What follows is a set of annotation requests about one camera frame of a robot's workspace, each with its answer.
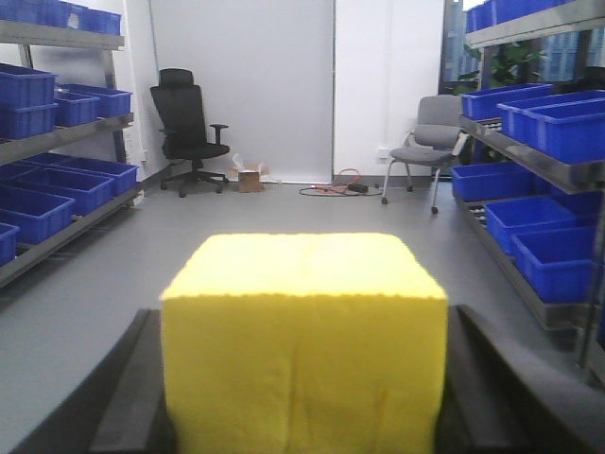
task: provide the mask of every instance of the yellow foam block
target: yellow foam block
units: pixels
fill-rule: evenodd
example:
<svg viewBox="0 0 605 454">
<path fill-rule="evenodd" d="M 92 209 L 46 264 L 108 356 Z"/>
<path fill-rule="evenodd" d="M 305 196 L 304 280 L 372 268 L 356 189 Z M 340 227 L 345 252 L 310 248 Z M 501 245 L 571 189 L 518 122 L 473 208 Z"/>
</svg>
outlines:
<svg viewBox="0 0 605 454">
<path fill-rule="evenodd" d="M 162 300 L 181 454 L 432 452 L 447 302 L 398 238 L 212 236 Z"/>
</svg>

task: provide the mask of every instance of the power adapter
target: power adapter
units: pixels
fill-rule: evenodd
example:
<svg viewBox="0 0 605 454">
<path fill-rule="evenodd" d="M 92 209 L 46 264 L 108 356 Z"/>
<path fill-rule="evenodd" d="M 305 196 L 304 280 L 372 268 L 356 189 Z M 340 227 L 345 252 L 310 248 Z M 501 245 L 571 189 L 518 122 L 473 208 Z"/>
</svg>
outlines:
<svg viewBox="0 0 605 454">
<path fill-rule="evenodd" d="M 365 184 L 349 183 L 347 184 L 347 189 L 360 194 L 366 194 L 368 192 L 368 187 Z"/>
</svg>

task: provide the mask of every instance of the chair armrest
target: chair armrest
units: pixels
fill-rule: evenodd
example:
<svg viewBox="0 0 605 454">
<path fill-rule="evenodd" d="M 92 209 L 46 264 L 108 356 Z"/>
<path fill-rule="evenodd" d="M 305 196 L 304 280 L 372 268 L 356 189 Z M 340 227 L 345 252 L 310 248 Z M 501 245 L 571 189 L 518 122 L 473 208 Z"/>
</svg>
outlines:
<svg viewBox="0 0 605 454">
<path fill-rule="evenodd" d="M 229 128 L 229 126 L 214 124 L 214 125 L 210 125 L 210 127 L 215 129 L 215 137 L 216 137 L 215 143 L 217 145 L 220 145 L 220 131 L 224 130 L 225 128 Z"/>
<path fill-rule="evenodd" d="M 466 132 L 461 132 L 458 135 L 458 140 L 456 141 L 456 144 L 454 145 L 454 148 L 452 149 L 452 156 L 458 156 L 462 153 L 462 149 L 464 148 L 464 144 L 466 143 L 466 140 L 469 138 L 469 134 L 467 134 Z"/>
</svg>

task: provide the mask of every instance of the chair leg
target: chair leg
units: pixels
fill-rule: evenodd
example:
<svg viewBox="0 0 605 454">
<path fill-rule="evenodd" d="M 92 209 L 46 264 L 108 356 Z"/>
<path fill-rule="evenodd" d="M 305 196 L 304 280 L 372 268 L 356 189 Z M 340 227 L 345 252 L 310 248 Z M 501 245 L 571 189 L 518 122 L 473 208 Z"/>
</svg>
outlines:
<svg viewBox="0 0 605 454">
<path fill-rule="evenodd" d="M 385 175 L 385 182 L 383 183 L 383 186 L 382 186 L 382 198 L 380 199 L 380 201 L 382 202 L 383 205 L 386 205 L 387 203 L 389 203 L 389 200 L 387 199 L 387 186 L 389 185 L 390 168 L 395 163 L 395 161 L 396 160 L 393 159 L 389 163 L 389 168 L 387 168 L 387 175 Z"/>
<path fill-rule="evenodd" d="M 431 204 L 431 212 L 436 215 L 439 212 L 437 205 L 435 204 L 437 200 L 437 189 L 439 188 L 439 176 L 441 175 L 441 167 L 437 167 L 437 171 L 435 172 L 435 188 L 433 189 L 433 203 Z"/>
<path fill-rule="evenodd" d="M 408 163 L 406 163 L 406 172 L 407 172 L 407 192 L 412 192 L 414 190 L 414 184 L 412 183 L 412 174 L 409 171 Z"/>
</svg>

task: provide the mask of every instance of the metal shelf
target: metal shelf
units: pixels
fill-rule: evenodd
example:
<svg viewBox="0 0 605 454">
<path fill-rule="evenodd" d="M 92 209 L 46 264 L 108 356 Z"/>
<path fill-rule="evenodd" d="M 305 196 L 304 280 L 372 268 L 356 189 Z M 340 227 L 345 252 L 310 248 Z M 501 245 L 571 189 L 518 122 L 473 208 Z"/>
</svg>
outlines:
<svg viewBox="0 0 605 454">
<path fill-rule="evenodd" d="M 72 28 L 0 21 L 0 43 L 118 50 L 124 45 L 124 37 Z"/>
<path fill-rule="evenodd" d="M 120 210 L 123 206 L 132 202 L 140 191 L 140 184 L 129 191 L 121 194 L 108 203 L 100 206 L 93 213 L 74 221 L 71 225 L 49 237 L 46 241 L 32 246 L 26 252 L 17 256 L 6 265 L 0 267 L 0 288 L 12 280 L 19 277 L 21 274 L 31 269 L 50 254 L 54 253 L 64 245 L 73 241 L 76 237 L 83 234 L 86 230 L 98 224 L 104 218 L 112 215 Z"/>
<path fill-rule="evenodd" d="M 460 125 L 477 140 L 569 194 L 597 190 L 605 184 L 605 161 L 566 164 L 465 116 L 460 117 Z"/>
<path fill-rule="evenodd" d="M 133 113 L 102 118 L 72 128 L 56 128 L 46 134 L 34 135 L 21 140 L 0 143 L 0 165 L 42 153 L 49 149 L 73 144 L 101 132 L 119 131 L 127 128 L 134 118 Z"/>
<path fill-rule="evenodd" d="M 601 26 L 605 26 L 605 2 L 575 0 L 468 33 L 466 43 L 473 48 L 487 47 L 542 38 L 567 31 L 590 30 Z"/>
<path fill-rule="evenodd" d="M 483 202 L 466 202 L 455 196 L 458 208 L 462 210 L 465 219 L 481 240 L 485 249 L 488 250 L 493 260 L 498 264 L 502 272 L 507 276 L 510 283 L 515 287 L 527 308 L 544 329 L 573 329 L 583 326 L 586 320 L 588 305 L 583 302 L 573 304 L 550 305 L 543 302 L 536 294 L 525 277 L 517 270 L 512 262 L 487 229 L 481 225 L 477 218 L 471 213 L 471 208 L 482 206 Z"/>
</svg>

